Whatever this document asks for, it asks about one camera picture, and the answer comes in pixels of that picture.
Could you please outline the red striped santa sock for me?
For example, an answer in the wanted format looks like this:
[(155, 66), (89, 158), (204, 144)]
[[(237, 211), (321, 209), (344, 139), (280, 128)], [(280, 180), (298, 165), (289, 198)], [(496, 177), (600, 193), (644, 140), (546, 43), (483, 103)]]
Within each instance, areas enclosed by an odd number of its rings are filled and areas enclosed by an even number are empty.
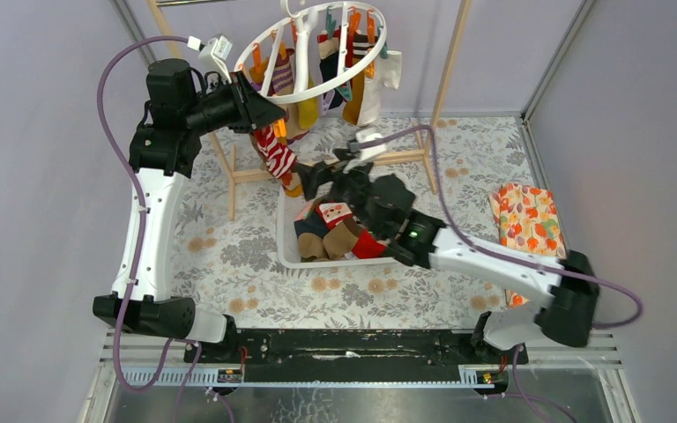
[(269, 175), (280, 183), (288, 197), (300, 197), (303, 187), (296, 171), (298, 159), (286, 141), (277, 137), (271, 126), (255, 130), (249, 136)]

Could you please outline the lilac clothespin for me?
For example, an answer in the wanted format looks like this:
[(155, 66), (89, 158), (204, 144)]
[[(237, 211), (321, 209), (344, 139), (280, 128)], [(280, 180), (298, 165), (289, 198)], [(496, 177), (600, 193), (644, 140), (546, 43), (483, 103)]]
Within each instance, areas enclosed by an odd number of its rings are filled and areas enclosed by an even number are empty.
[(330, 90), (327, 93), (324, 93), (322, 97), (319, 99), (318, 106), (319, 106), (319, 111), (318, 114), (320, 116), (324, 115), (328, 110), (333, 108), (332, 103), (334, 99), (335, 91)]

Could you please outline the white round clip hanger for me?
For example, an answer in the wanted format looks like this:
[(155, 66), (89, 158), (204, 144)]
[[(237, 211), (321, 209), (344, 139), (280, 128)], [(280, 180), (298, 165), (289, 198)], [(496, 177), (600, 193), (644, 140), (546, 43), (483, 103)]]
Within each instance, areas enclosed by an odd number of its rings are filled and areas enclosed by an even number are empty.
[[(250, 41), (235, 62), (236, 70), (244, 71), (251, 77), (252, 44), (260, 44), (264, 66), (261, 94), (264, 97), (278, 105), (296, 104), (310, 97), (321, 97), (351, 81), (360, 71), (365, 71), (365, 77), (374, 76), (373, 62), (378, 56), (386, 58), (388, 53), (388, 24), (378, 7), (359, 1), (330, 1), (313, 5), (300, 1), (299, 5), (299, 9), (294, 9), (289, 1), (281, 1), (279, 7), (284, 16)], [(347, 70), (346, 30), (349, 26), (356, 33), (353, 42), (353, 66)], [(317, 36), (322, 31), (329, 38), (337, 37), (339, 40), (338, 75), (329, 82), (310, 83), (313, 74), (318, 71), (320, 57)], [(294, 49), (294, 92), (282, 96), (270, 95), (277, 54), (285, 53), (287, 48)]]

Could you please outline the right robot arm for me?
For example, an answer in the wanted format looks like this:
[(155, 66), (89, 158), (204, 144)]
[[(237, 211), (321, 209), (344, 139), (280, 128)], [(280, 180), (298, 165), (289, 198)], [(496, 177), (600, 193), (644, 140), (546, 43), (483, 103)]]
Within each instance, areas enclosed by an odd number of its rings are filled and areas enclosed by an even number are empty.
[(313, 199), (327, 184), (331, 197), (387, 241), (396, 261), (468, 274), (527, 299), (519, 307), (482, 315), (470, 340), (475, 359), (491, 363), (504, 351), (542, 338), (568, 347), (588, 345), (599, 287), (579, 269), (587, 262), (584, 255), (539, 256), (457, 234), (452, 225), (415, 210), (416, 196), (396, 175), (372, 179), (371, 163), (354, 167), (347, 149), (335, 153), (334, 163), (296, 165), (305, 198)]

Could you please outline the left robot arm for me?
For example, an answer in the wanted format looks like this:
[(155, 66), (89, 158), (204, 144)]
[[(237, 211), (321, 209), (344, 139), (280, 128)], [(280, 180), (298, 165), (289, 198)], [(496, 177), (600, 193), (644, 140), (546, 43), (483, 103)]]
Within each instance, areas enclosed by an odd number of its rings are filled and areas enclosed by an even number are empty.
[(121, 159), (130, 169), (133, 192), (123, 259), (109, 295), (93, 300), (93, 314), (129, 333), (205, 343), (218, 362), (238, 350), (233, 324), (221, 313), (205, 311), (191, 298), (172, 294), (168, 250), (190, 182), (202, 136), (228, 128), (247, 134), (270, 127), (285, 111), (257, 92), (241, 71), (213, 89), (197, 89), (203, 76), (182, 59), (150, 65), (150, 99)]

